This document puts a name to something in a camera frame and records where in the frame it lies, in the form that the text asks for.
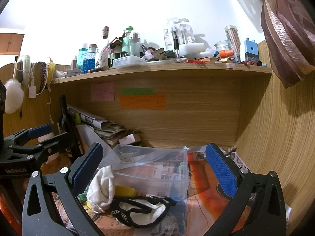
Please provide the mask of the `white cloth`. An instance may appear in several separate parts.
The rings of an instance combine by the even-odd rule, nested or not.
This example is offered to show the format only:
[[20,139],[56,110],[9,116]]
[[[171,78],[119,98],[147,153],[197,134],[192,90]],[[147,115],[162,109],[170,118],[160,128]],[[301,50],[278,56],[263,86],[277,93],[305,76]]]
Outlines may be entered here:
[[91,210],[97,214],[109,209],[115,195],[115,180],[112,166],[108,165],[99,169],[90,182],[87,201]]

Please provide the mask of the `yellow rectangular sponge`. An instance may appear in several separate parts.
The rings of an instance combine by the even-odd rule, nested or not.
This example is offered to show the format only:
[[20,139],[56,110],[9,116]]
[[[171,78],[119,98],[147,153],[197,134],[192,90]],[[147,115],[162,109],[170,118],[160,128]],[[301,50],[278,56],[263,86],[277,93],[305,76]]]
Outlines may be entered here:
[[115,194],[114,197],[116,198],[131,198],[137,195],[136,190],[134,188],[129,188],[126,186],[115,186]]

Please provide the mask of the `green patterned cloth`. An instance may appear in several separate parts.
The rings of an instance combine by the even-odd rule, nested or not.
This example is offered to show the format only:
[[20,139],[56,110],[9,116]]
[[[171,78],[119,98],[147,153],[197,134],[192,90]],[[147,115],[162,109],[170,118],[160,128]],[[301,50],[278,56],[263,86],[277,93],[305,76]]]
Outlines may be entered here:
[[77,195],[77,199],[79,200],[79,202],[81,202],[81,203],[86,203],[86,201],[87,201],[86,195],[87,195],[87,193],[88,193],[88,189],[89,189],[89,186],[87,186],[87,187],[85,188],[85,190],[83,191],[83,193],[80,193],[80,194]]

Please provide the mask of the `rolled newspaper stack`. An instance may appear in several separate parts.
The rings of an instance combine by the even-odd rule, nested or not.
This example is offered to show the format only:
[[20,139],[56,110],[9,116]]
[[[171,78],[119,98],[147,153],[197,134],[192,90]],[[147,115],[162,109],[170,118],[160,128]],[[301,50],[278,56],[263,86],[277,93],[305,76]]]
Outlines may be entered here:
[[116,146],[119,140],[126,136],[127,130],[116,122],[96,116],[72,105],[67,105],[67,109],[78,125],[87,125],[111,148]]

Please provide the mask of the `yellow round sponge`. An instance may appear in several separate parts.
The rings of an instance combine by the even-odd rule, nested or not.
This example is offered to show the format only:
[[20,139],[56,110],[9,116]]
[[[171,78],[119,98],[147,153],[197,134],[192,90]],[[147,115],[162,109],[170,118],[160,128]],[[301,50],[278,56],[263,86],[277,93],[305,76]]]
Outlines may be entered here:
[[85,205],[86,205],[86,207],[87,207],[89,210],[92,210],[92,206],[91,206],[91,204],[90,204],[89,201],[86,201],[86,202],[85,202]]

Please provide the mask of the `orange sticky note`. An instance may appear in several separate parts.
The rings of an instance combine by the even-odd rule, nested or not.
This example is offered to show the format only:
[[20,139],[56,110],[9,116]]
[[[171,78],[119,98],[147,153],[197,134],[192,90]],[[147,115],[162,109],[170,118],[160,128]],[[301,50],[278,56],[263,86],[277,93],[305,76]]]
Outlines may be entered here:
[[120,95],[121,109],[166,110],[166,96],[152,95]]

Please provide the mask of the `grey knitted cloth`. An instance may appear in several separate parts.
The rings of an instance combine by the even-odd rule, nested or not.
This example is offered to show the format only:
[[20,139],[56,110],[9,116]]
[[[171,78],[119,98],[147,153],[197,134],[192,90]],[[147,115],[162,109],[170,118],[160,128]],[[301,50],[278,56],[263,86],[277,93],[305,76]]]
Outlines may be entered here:
[[179,232],[179,226],[174,214],[169,213],[158,223],[152,230],[151,235],[170,236],[177,235]]

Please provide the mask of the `orange cap bottle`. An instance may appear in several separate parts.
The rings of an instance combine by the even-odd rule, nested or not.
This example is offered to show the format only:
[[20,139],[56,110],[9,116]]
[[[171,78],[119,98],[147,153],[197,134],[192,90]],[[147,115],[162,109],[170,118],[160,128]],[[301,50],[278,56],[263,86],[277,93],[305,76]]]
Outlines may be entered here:
[[218,55],[221,59],[230,58],[234,56],[234,50],[220,50]]

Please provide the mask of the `dark wine bottle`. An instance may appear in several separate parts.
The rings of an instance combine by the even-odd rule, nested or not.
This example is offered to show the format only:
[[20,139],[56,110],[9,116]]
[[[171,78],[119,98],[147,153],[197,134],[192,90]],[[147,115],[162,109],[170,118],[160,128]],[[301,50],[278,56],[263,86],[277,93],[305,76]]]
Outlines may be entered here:
[[79,135],[79,131],[76,128],[75,121],[73,117],[70,115],[67,107],[66,96],[59,96],[60,110],[61,116],[59,119],[59,127],[61,132],[67,132],[69,137],[68,140],[70,142],[70,152],[71,159],[75,160],[78,157],[83,156],[84,151],[81,145],[81,139]]

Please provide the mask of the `beige ceramic mug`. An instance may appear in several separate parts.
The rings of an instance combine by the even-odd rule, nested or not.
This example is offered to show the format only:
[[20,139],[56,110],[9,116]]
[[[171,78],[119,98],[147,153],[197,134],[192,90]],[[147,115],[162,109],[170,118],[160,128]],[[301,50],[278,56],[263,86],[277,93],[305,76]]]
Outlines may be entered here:
[[[43,142],[44,140],[49,140],[53,138],[55,135],[54,133],[49,133],[43,136],[40,136],[38,138],[38,142]],[[49,162],[52,162],[53,160],[57,159],[60,155],[60,152],[53,153],[53,146],[52,143],[48,144],[47,153],[49,154],[47,157],[47,161],[45,164],[47,165]]]

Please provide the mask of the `tall glass jar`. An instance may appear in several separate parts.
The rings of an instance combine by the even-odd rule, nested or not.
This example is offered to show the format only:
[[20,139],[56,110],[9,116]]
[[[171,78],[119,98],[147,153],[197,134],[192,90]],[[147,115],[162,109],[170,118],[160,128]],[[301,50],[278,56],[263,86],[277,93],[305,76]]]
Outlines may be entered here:
[[225,28],[225,34],[227,36],[227,39],[232,43],[236,56],[238,58],[238,61],[240,61],[240,39],[238,35],[238,29],[236,26],[228,25]]

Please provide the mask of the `green cap spray bottle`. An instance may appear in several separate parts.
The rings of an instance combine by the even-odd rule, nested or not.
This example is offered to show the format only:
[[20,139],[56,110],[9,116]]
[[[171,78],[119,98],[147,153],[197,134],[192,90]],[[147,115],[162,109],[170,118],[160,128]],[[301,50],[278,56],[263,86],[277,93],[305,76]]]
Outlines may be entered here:
[[133,31],[133,27],[129,26],[124,30],[123,38],[122,38],[122,52],[121,57],[125,57],[129,55],[129,35]]

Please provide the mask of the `clear flat plastic container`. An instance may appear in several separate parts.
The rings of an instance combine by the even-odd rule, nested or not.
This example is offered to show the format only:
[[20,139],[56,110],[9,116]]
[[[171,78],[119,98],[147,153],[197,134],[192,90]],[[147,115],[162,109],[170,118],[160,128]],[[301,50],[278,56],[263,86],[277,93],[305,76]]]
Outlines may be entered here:
[[131,55],[131,56],[125,56],[119,59],[113,60],[113,68],[124,68],[124,67],[131,67],[131,66],[137,66],[137,65],[146,65],[146,60]]

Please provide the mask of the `clear plastic storage box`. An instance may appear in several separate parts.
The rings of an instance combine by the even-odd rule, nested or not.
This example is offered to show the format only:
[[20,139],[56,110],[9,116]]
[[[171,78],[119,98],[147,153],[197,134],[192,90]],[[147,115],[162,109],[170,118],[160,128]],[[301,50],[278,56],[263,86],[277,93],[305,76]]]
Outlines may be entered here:
[[190,184],[188,148],[172,149],[117,145],[98,168],[111,166],[115,184],[139,195],[185,199]]

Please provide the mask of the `beaded headband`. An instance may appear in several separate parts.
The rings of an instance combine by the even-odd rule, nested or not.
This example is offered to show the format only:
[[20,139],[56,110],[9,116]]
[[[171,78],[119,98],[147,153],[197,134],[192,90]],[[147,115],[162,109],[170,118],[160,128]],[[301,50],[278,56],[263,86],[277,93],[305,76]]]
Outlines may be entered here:
[[45,89],[47,76],[48,72],[46,63],[43,61],[36,63],[36,90],[38,95],[40,95]]

